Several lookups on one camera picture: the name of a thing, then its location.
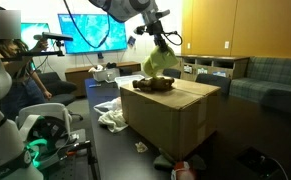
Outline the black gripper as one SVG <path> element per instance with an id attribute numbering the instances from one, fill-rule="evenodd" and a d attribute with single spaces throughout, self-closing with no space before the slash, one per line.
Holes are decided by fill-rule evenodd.
<path id="1" fill-rule="evenodd" d="M 143 35 L 144 33 L 148 33 L 149 35 L 154 37 L 156 46 L 161 52 L 168 50 L 168 43 L 165 39 L 161 39 L 162 36 L 165 34 L 165 31 L 163 30 L 163 26 L 160 21 L 138 26 L 133 30 L 133 32 L 137 35 Z"/>

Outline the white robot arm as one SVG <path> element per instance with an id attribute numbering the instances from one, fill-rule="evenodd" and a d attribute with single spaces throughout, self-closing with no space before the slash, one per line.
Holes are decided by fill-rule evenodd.
<path id="1" fill-rule="evenodd" d="M 44 50 L 19 51 L 14 39 L 20 37 L 21 16 L 18 10 L 0 10 L 0 100 L 12 87 L 11 75 Z M 30 153 L 14 121 L 0 111 L 0 180 L 44 180 L 34 167 Z"/>

